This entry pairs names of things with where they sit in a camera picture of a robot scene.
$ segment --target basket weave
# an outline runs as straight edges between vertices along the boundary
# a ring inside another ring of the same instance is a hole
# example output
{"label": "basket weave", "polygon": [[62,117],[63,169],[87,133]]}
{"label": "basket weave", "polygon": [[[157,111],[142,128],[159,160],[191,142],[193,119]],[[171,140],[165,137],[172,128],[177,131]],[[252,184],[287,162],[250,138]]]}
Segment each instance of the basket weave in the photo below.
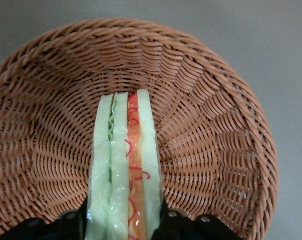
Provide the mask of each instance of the basket weave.
{"label": "basket weave", "polygon": [[256,96],[193,36],[129,18],[59,27],[0,65],[0,234],[80,206],[100,96],[139,88],[151,96],[169,206],[263,238],[278,170]]}

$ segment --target wicker basket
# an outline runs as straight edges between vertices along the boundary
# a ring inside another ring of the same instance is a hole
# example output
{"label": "wicker basket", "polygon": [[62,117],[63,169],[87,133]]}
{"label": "wicker basket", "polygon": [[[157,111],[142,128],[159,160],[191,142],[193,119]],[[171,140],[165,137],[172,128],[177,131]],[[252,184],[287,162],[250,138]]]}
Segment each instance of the wicker basket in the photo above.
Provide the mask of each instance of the wicker basket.
{"label": "wicker basket", "polygon": [[0,65],[0,234],[80,206],[100,96],[139,88],[150,92],[169,206],[263,239],[278,170],[256,96],[193,36],[129,18],[59,27]]}

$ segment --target gray floor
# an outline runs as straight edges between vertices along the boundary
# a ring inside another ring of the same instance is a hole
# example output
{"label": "gray floor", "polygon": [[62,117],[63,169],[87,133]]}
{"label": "gray floor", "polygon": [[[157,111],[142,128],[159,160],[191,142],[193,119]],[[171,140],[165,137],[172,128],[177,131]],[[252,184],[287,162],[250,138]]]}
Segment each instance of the gray floor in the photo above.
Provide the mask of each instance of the gray floor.
{"label": "gray floor", "polygon": [[302,240],[302,0],[0,0],[0,63],[49,29],[110,16],[191,33],[248,81],[278,149],[279,198],[265,239]]}

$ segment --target metal rivet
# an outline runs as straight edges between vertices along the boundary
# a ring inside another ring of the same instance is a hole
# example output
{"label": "metal rivet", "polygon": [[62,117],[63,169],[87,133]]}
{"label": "metal rivet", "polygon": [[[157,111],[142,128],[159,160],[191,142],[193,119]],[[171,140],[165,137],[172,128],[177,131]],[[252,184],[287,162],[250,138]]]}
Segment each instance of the metal rivet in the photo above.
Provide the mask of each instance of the metal rivet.
{"label": "metal rivet", "polygon": [[35,219],[35,220],[33,220],[33,221],[31,221],[29,224],[28,224],[28,226],[29,227],[35,227],[36,225],[38,225],[38,224],[40,224],[40,220],[38,220],[38,219]]}
{"label": "metal rivet", "polygon": [[174,218],[177,216],[177,213],[175,211],[170,211],[169,216]]}
{"label": "metal rivet", "polygon": [[200,220],[201,220],[202,222],[204,222],[204,223],[208,223],[208,222],[211,221],[207,216],[202,216],[202,217],[200,217]]}
{"label": "metal rivet", "polygon": [[76,213],[74,213],[74,212],[71,212],[71,213],[66,215],[66,219],[73,219],[75,217],[76,217]]}

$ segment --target plastic wrap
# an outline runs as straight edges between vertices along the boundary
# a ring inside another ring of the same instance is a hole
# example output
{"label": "plastic wrap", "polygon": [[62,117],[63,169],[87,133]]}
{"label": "plastic wrap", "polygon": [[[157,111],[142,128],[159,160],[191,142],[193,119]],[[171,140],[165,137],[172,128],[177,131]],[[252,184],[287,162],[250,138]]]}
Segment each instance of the plastic wrap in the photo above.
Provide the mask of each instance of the plastic wrap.
{"label": "plastic wrap", "polygon": [[85,239],[150,239],[163,192],[147,90],[101,97],[92,157]]}

